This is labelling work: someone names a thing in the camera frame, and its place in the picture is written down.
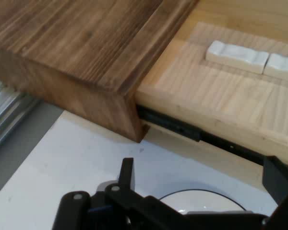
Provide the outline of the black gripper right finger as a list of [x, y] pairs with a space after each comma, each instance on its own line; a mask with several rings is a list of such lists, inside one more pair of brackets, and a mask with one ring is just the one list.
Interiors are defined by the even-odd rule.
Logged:
[[277, 204], [263, 221], [264, 230], [288, 230], [288, 166], [276, 156], [264, 159], [262, 183]]

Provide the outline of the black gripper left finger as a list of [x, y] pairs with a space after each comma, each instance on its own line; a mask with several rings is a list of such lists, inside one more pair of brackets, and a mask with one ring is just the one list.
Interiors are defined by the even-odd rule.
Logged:
[[124, 158], [118, 181], [93, 196], [85, 191], [65, 194], [53, 223], [54, 230], [178, 230], [182, 214], [152, 196], [132, 189], [133, 158]]

